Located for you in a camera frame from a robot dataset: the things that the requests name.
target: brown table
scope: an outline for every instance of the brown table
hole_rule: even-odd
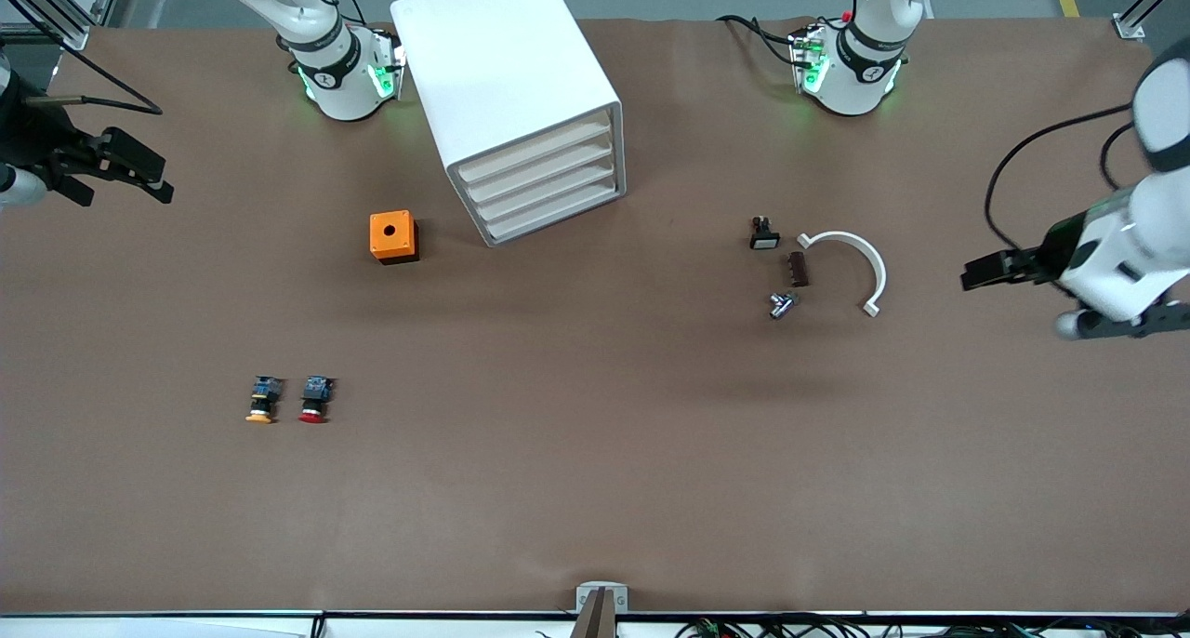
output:
[[[790,27],[791,24],[775,24]],[[1064,343],[1046,287],[964,294],[981,202],[1039,126],[1148,62],[1103,20],[926,23],[873,115],[832,117],[725,24],[583,23],[624,100],[630,194],[480,240],[415,92],[362,124],[302,99],[268,31],[98,31],[165,117],[73,108],[169,160],[171,206],[99,184],[0,221],[6,611],[1177,611],[1190,592],[1190,337]],[[68,62],[57,94],[118,95]],[[1027,244],[1106,193],[1102,139],[1003,176]],[[1117,176],[1142,173],[1130,138]],[[371,261],[412,209],[424,259]],[[779,323],[769,214],[809,254]],[[244,421],[253,376],[289,380]],[[331,424],[301,381],[339,379]]]

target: white curved handle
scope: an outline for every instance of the white curved handle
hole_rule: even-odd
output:
[[[820,232],[814,238],[807,234],[800,234],[797,237],[797,243],[802,244],[802,248],[809,248],[820,240],[838,240],[839,243],[850,244],[850,246],[858,249],[859,252],[868,257],[868,261],[872,264],[872,270],[876,270],[876,292],[872,292],[871,298],[864,304],[864,312],[871,317],[876,317],[881,308],[876,306],[876,299],[884,294],[884,284],[888,283],[889,274],[888,269],[884,268],[884,259],[881,254],[872,248],[871,243],[864,240],[859,236],[853,234],[853,232]]]

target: orange box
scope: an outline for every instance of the orange box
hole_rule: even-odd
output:
[[[421,257],[418,252],[418,224],[408,211],[371,215],[368,234],[371,254],[381,264],[407,264]]]

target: white drawer unit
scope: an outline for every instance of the white drawer unit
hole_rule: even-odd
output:
[[[446,175],[501,244],[625,194],[620,99],[562,0],[400,0]]]

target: table surface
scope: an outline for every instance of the table surface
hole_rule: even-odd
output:
[[[0,221],[0,607],[530,609],[591,578],[638,609],[1186,606],[1186,337],[1064,343],[1054,290],[958,279],[998,249],[995,163],[1128,100],[1141,45],[931,20],[845,118],[739,27],[583,31],[628,196],[500,249],[415,92],[336,124],[271,32],[95,32],[165,117],[76,124],[150,143],[177,193],[101,183]],[[118,95],[73,62],[54,88]],[[1122,120],[1020,155],[1002,226],[1035,244],[1102,196]],[[1113,168],[1142,174],[1130,138]],[[396,208],[424,257],[386,268],[368,215]],[[822,244],[771,321],[788,251],[749,251],[753,214],[783,248],[872,240],[879,317],[868,262]],[[244,421],[257,374],[289,380],[278,424]],[[339,379],[322,426],[296,421],[311,374]]]

